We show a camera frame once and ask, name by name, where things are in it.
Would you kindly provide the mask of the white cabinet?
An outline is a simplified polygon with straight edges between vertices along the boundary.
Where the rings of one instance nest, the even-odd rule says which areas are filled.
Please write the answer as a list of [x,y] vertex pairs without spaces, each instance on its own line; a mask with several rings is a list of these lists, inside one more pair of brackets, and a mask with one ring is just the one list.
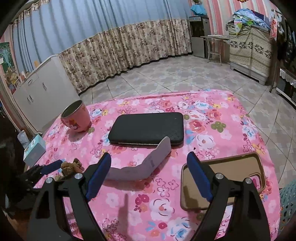
[[13,98],[37,132],[44,132],[73,102],[80,99],[59,55],[41,63],[14,92]]

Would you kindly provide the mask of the light blue tissue box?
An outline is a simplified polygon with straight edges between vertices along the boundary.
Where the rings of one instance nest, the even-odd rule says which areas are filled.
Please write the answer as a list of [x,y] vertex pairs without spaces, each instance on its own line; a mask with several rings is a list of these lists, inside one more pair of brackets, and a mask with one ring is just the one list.
[[25,148],[23,154],[23,161],[32,167],[45,154],[46,142],[40,135],[36,135],[29,145]]

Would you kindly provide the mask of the pink mug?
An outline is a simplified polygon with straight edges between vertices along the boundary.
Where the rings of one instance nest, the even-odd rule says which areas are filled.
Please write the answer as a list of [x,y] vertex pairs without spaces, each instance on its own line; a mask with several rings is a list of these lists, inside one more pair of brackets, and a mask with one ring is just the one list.
[[80,133],[91,127],[88,109],[82,100],[70,104],[61,114],[61,122],[70,130]]

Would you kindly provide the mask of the blue bag on dispenser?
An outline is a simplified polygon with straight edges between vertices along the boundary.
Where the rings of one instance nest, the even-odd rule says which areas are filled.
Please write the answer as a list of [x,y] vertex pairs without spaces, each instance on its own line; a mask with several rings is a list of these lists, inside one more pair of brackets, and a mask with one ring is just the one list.
[[207,16],[207,12],[202,4],[194,4],[191,6],[191,11],[196,16]]

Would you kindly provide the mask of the white paper card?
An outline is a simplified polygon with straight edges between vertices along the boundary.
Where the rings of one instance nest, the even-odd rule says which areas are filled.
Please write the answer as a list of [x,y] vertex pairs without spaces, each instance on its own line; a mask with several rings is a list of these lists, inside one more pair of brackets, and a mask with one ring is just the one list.
[[123,167],[121,169],[111,167],[106,180],[112,181],[140,181],[148,178],[154,170],[171,153],[171,141],[164,137],[157,147],[151,151],[140,165],[135,167]]

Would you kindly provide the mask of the pile of folded clothes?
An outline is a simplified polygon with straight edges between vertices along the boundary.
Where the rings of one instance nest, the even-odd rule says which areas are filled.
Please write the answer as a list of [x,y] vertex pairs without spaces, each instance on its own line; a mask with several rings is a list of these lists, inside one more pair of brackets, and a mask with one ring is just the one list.
[[234,21],[234,29],[238,34],[244,25],[256,25],[270,30],[269,19],[256,11],[250,9],[239,9],[232,15]]

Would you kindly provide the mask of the brown paper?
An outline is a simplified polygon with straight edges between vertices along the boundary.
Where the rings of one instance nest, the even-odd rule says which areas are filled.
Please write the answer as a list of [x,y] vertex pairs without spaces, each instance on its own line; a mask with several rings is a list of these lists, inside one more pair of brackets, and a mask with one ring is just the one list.
[[82,163],[77,158],[72,163],[65,161],[61,164],[61,173],[55,177],[55,181],[71,178],[77,173],[83,173],[83,171]]

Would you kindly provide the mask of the patterned covered cabinet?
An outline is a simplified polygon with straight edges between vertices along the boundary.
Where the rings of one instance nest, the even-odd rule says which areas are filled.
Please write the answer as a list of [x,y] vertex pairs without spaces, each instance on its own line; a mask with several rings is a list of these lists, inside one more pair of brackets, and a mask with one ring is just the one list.
[[230,69],[265,85],[271,73],[273,58],[273,43],[268,28],[243,25],[236,33],[233,21],[227,23],[226,27],[229,33]]

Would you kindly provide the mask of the water dispenser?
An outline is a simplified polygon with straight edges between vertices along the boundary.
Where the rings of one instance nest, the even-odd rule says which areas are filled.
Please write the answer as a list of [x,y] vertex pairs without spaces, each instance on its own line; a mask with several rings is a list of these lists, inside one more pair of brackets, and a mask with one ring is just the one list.
[[190,16],[189,24],[193,55],[200,58],[207,58],[208,46],[205,36],[211,33],[209,18],[206,16]]

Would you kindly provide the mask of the blue and floral curtain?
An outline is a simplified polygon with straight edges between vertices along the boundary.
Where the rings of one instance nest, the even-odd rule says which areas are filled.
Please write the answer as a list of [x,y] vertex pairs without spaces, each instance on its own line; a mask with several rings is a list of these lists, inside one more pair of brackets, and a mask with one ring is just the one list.
[[192,51],[187,1],[38,1],[13,22],[20,71],[58,55],[78,93],[118,73]]

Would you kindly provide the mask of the light blue plastic basket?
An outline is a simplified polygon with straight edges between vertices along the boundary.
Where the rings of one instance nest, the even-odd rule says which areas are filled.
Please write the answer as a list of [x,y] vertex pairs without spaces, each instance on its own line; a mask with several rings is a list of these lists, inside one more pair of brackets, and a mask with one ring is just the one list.
[[295,196],[295,180],[280,190],[280,232],[285,228],[295,213]]

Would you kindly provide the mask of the black zip case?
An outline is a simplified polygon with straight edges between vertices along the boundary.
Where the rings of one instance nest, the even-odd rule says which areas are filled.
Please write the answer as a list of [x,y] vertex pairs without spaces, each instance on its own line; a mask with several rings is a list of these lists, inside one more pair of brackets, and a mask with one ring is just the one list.
[[158,145],[165,137],[172,146],[184,141],[181,113],[137,113],[120,115],[112,125],[108,139],[112,144]]

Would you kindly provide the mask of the small metal side table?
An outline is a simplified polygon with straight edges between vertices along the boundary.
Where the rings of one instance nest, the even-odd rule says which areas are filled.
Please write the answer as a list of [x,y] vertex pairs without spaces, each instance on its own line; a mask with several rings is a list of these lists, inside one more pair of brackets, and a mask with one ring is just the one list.
[[218,56],[220,65],[222,65],[222,49],[224,43],[229,42],[230,37],[224,35],[207,35],[202,36],[202,38],[208,48],[207,61],[210,62],[211,57]]

